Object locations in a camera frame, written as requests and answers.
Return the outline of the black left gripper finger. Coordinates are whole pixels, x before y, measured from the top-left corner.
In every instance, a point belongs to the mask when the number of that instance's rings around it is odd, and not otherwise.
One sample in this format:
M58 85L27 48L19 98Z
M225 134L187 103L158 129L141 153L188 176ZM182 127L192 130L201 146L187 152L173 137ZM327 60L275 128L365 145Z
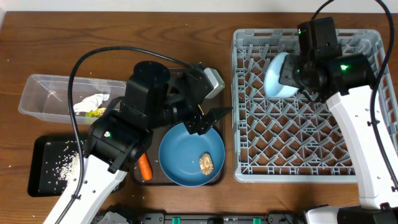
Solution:
M212 108L209 110L209 120L211 123L216 123L221 118L232 112L233 107Z
M184 121L183 122L189 134L206 134L211 129L211 124L205 120Z

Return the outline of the light blue rice bowl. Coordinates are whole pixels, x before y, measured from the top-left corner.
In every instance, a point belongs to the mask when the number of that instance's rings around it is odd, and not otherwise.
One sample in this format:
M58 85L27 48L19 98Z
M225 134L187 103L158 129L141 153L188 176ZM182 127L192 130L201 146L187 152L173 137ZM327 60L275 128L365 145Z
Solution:
M277 54L267 68L264 77L264 91L269 98L289 98L294 96L299 90L296 87L279 83L282 64L286 56L288 56L286 52Z

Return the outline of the yellow green snack wrapper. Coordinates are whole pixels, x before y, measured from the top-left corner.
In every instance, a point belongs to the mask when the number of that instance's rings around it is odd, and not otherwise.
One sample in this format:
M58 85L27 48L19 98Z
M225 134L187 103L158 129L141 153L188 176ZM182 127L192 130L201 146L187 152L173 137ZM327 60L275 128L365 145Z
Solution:
M106 111L106 108L98 108L97 110L85 113L85 117L87 117L87 118L99 118L99 117L101 117L104 114L105 111Z

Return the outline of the white tissue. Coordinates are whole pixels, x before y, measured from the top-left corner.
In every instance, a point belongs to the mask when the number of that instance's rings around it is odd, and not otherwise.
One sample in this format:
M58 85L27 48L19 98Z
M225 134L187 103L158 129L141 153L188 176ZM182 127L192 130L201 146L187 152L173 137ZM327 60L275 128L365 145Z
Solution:
M84 98L81 102L73 105L75 113L87 113L97 110L104 101L109 100L109 94L98 93Z

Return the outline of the white rice pile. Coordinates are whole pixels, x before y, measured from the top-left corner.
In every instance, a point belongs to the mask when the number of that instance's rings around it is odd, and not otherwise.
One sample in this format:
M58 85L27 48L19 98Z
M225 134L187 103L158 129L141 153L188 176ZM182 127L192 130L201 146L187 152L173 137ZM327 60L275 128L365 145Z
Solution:
M43 164L45 184L64 187L72 179L79 165L80 157L75 141L52 141L45 145Z

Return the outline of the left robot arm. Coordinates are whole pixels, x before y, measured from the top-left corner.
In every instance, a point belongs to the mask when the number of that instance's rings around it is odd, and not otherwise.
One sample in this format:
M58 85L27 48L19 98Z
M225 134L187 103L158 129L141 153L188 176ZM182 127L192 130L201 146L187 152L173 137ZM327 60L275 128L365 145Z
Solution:
M214 98L225 82L217 70L188 65L182 76L154 61L135 65L125 94L113 99L91 126L85 142L77 141L82 164L51 210L46 223L89 223L105 199L150 148L154 130L182 125L188 134L204 135L230 107L204 113L200 105Z

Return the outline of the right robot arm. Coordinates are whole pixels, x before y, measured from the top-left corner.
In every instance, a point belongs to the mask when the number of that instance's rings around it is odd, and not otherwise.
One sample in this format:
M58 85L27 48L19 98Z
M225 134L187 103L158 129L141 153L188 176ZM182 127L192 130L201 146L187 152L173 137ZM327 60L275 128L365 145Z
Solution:
M374 73L365 54L346 55L332 18L312 19L297 27L299 54L277 54L267 68L263 88L271 98L301 93L323 103L333 115L347 147L368 210L397 206L397 153L382 116L377 114Z

